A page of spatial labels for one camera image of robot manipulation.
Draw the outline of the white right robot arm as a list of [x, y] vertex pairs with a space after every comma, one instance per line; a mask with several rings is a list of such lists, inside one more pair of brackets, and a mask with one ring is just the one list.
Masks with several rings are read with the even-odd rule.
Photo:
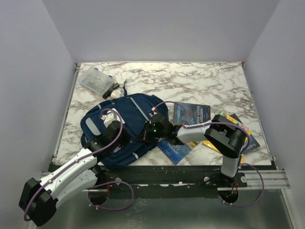
[[145, 122], [136, 139], [149, 143], [158, 143], [163, 139], [173, 145], [207, 139], [223, 155], [219, 181], [225, 187], [236, 182], [241, 156], [250, 144], [248, 131], [220, 114], [196, 125], [174, 125], [165, 116], [155, 114]]

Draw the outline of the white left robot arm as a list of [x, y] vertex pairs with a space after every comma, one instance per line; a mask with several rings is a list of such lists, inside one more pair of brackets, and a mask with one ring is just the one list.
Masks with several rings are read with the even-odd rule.
[[99, 163], [114, 155], [130, 142], [123, 120], [104, 121], [105, 133], [88, 141], [71, 160], [49, 175], [36, 180], [30, 178], [24, 184], [19, 207], [23, 219], [36, 226], [48, 222], [61, 203], [89, 187], [102, 188], [106, 177]]

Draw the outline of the navy blue student backpack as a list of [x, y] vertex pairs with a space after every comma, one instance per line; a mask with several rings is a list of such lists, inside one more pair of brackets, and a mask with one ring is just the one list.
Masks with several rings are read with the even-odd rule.
[[155, 105], [159, 105], [157, 112], [167, 118], [167, 106], [155, 95], [132, 94], [97, 104], [81, 119], [82, 147], [85, 147], [90, 141], [97, 141], [97, 144], [91, 149], [94, 152], [116, 138], [119, 130], [114, 131], [114, 134], [111, 135], [110, 130], [101, 120], [102, 111], [108, 112], [112, 109], [118, 112], [120, 119], [123, 120], [123, 124], [116, 124], [116, 127], [122, 127], [122, 131], [126, 131], [131, 136], [131, 141], [116, 153], [113, 152], [113, 145], [105, 149], [98, 154], [98, 162], [110, 169], [123, 168], [133, 163], [157, 146], [157, 143], [136, 140], [144, 128], [145, 122], [151, 120], [151, 109]]

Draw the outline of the purple highlighter marker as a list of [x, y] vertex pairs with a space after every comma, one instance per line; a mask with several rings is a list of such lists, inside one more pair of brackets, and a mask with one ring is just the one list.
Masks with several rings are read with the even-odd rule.
[[116, 153], [116, 152], [118, 152], [119, 150], [121, 150], [121, 147], [120, 146], [118, 146], [118, 147], [116, 147], [115, 149], [114, 149], [114, 153]]

